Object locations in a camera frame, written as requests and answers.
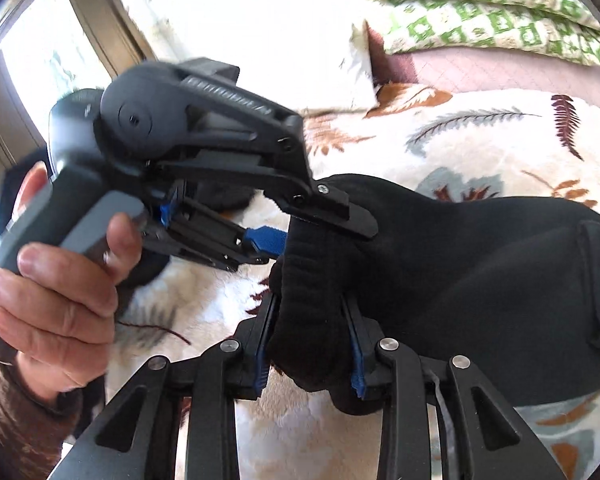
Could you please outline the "brown sleeved left forearm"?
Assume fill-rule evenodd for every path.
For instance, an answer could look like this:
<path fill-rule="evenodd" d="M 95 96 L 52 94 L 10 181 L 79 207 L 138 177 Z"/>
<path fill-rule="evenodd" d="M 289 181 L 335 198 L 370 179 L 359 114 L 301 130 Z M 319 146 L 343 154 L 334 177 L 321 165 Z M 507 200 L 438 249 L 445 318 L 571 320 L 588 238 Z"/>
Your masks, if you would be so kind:
<path fill-rule="evenodd" d="M 80 389 L 61 393 L 57 404 L 48 406 L 32 396 L 12 366 L 0 364 L 0 445 L 21 478 L 48 477 L 82 408 Z"/>

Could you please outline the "person's left hand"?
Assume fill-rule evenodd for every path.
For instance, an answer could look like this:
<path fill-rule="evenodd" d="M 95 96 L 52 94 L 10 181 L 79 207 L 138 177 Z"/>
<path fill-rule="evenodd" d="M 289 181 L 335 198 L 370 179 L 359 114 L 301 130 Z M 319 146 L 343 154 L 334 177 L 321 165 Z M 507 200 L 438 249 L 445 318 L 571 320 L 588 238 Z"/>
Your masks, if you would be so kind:
<path fill-rule="evenodd" d="M 111 218 L 106 240 L 102 263 L 33 243 L 20 249 L 18 274 L 0 269 L 0 337 L 17 350 L 20 382 L 45 405 L 107 370 L 116 286 L 140 261 L 142 240 L 127 214 Z"/>

